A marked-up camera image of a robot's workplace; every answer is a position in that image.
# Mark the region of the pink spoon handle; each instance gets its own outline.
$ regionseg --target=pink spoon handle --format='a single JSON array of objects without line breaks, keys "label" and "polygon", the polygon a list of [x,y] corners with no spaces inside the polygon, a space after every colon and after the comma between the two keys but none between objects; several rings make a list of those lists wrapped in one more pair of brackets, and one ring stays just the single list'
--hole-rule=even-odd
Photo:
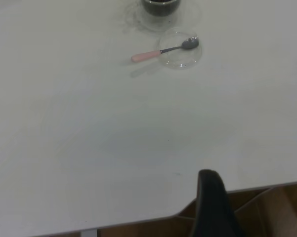
[{"label": "pink spoon handle", "polygon": [[139,62],[145,61],[150,58],[158,57],[159,55],[161,55],[161,52],[159,50],[157,50],[157,51],[140,53],[140,54],[134,55],[131,57],[131,59],[134,63],[139,63]]}]

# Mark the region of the wooden floor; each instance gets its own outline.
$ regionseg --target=wooden floor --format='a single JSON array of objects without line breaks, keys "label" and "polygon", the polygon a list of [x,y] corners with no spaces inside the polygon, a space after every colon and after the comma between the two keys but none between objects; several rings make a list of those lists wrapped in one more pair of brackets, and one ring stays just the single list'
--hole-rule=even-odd
[{"label": "wooden floor", "polygon": [[[262,192],[230,194],[234,210]],[[195,216],[195,203],[180,214]],[[272,189],[236,213],[248,237],[297,237],[297,185]],[[193,220],[171,218],[162,221],[101,229],[101,237],[189,237]],[[79,237],[79,233],[57,237]]]}]

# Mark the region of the clear glass saucer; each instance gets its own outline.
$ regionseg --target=clear glass saucer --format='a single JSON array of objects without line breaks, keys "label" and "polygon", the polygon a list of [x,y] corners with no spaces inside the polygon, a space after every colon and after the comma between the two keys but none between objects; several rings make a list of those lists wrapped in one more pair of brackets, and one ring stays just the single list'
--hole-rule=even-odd
[{"label": "clear glass saucer", "polygon": [[[171,28],[161,36],[158,42],[158,50],[181,46],[182,42],[191,37],[198,37],[197,34],[185,27]],[[163,53],[159,56],[160,62],[169,68],[186,69],[195,65],[202,55],[201,42],[199,46],[190,49],[177,49],[171,52]]]}]

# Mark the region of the dark drink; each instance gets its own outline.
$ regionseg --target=dark drink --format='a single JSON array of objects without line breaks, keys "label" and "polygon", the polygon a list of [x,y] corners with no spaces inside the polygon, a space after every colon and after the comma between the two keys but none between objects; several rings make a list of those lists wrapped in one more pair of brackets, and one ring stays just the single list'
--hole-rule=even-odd
[{"label": "dark drink", "polygon": [[181,0],[140,0],[144,9],[153,16],[168,16],[174,13]]}]

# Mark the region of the spoon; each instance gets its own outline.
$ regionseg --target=spoon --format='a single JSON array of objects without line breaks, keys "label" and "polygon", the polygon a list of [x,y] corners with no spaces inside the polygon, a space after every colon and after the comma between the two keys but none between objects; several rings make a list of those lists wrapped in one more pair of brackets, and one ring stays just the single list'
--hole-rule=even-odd
[{"label": "spoon", "polygon": [[173,48],[167,48],[167,49],[163,49],[163,50],[156,50],[156,51],[152,51],[152,52],[147,52],[147,53],[140,53],[140,54],[136,54],[134,56],[131,57],[131,60],[134,63],[139,63],[142,61],[145,61],[147,59],[150,58],[155,58],[158,57],[159,55],[161,55],[162,53],[167,53],[169,51],[173,51],[175,49],[193,49],[199,46],[199,39],[197,37],[191,37],[189,39],[186,39],[181,46],[178,47],[173,47]]}]

